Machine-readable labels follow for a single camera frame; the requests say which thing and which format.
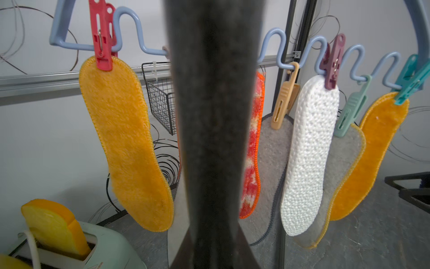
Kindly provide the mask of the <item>black garment rack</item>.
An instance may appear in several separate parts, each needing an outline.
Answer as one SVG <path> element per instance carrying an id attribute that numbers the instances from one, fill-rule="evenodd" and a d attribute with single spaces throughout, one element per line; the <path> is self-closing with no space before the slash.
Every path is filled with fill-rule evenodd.
<path id="1" fill-rule="evenodd" d="M 264 1 L 165 1 L 188 199 L 175 269 L 256 269 L 239 225 Z"/>

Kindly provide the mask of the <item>grey felt yellow-edged insole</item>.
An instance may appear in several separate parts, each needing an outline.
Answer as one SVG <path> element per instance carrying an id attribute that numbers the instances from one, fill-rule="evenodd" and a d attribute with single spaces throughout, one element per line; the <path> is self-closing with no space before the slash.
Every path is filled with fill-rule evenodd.
<path id="1" fill-rule="evenodd" d="M 330 223 L 336 196 L 349 178 L 366 147 L 362 130 L 351 124 L 343 137 L 333 137 L 323 181 L 323 196 L 318 214 L 310 227 L 293 237 L 295 243 L 304 249 L 317 247 Z"/>

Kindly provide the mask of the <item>light blue clip hanger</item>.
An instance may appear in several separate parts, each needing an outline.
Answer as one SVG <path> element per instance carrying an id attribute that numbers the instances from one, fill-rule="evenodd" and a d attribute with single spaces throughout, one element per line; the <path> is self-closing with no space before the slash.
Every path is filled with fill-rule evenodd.
<path id="1" fill-rule="evenodd" d="M 49 43 L 52 46 L 62 47 L 66 49 L 86 50 L 86 51 L 94 52 L 93 42 L 92 44 L 79 44 L 79 43 L 66 42 L 66 36 L 69 30 L 69 24 L 70 24 L 74 5 L 75 5 L 74 1 L 57 2 L 53 24 L 50 32 L 50 37 L 49 37 Z M 426 11 L 426 5 L 424 1 L 405 1 L 405 5 L 409 11 L 412 23 L 414 25 L 415 34 L 417 37 L 417 43 L 418 43 L 418 53 L 417 53 L 418 67 L 417 68 L 419 69 L 427 61 L 430 60 L 430 19 Z M 166 48 L 151 49 L 146 47 L 144 43 L 144 38 L 143 38 L 141 20 L 133 10 L 127 7 L 119 7 L 115 9 L 115 12 L 113 15 L 113 28 L 115 30 L 115 36 L 116 36 L 116 45 L 112 47 L 113 52 L 120 51 L 123 46 L 122 33 L 119 25 L 120 17 L 123 15 L 128 15 L 134 20 L 135 26 L 137 29 L 138 42 L 143 52 L 145 52 L 146 54 L 151 54 L 156 56 L 169 57 L 170 53 Z M 307 43 L 305 49 L 299 52 L 300 66 L 303 67 L 305 65 L 306 60 L 311 51 L 311 48 L 315 43 L 320 43 L 320 54 L 316 60 L 315 72 L 319 75 L 325 75 L 326 71 L 320 69 L 320 63 L 325 55 L 327 45 L 329 44 L 329 42 L 322 36 L 316 36 L 311 38 L 310 41 Z M 366 78 L 364 76 L 358 76 L 356 74 L 356 70 L 364 58 L 364 53 L 365 53 L 364 46 L 357 44 L 348 49 L 344 49 L 344 55 L 343 55 L 342 63 L 340 65 L 340 69 L 344 66 L 346 60 L 349 58 L 349 56 L 352 54 L 354 50 L 357 50 L 359 52 L 359 55 L 350 71 L 350 78 L 357 82 L 365 82 Z M 393 60 L 393 64 L 390 66 L 387 73 L 384 75 L 383 85 L 391 88 L 391 90 L 392 88 L 401 89 L 400 86 L 396 85 L 395 83 L 391 83 L 389 81 L 393 73 L 393 70 L 397 67 L 400 61 L 400 53 L 398 52 L 392 52 L 384 56 L 374 68 L 371 76 L 376 77 L 376 75 L 381 70 L 383 64 L 390 57 L 392 57 L 394 60 Z"/>

